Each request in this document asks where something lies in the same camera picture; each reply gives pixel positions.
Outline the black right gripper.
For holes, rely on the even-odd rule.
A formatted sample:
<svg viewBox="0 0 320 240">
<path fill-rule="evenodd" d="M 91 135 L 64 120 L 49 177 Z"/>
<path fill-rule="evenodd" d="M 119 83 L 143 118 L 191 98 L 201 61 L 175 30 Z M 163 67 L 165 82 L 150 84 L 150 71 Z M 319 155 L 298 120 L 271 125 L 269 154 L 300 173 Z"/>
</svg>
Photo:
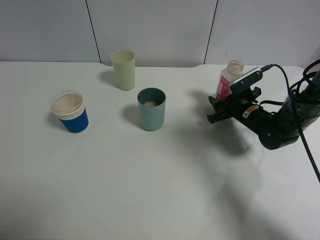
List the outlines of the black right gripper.
<svg viewBox="0 0 320 240">
<path fill-rule="evenodd" d="M 216 99 L 209 96 L 209 103 L 214 110 L 223 110 L 207 115 L 210 124 L 234 118 L 243 125 L 265 125 L 264 112 L 259 108 L 257 98 L 262 94 L 259 87 L 253 90 L 246 89 L 244 92 L 235 95 L 230 94 L 226 100 Z"/>
</svg>

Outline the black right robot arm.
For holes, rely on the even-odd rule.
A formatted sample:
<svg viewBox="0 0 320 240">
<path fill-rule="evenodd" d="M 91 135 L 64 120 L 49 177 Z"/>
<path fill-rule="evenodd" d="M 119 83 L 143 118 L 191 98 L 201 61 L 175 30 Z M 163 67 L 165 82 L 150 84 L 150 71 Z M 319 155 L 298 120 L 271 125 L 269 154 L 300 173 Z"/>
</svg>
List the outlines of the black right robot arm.
<svg viewBox="0 0 320 240">
<path fill-rule="evenodd" d="M 320 73 L 304 72 L 303 78 L 289 87 L 284 102 L 258 102 L 260 88 L 251 86 L 263 77 L 265 67 L 254 68 L 231 84 L 232 93 L 219 100 L 210 96 L 215 113 L 210 123 L 234 118 L 258 135 L 262 145 L 275 150 L 295 143 L 300 133 L 320 116 Z"/>
</svg>

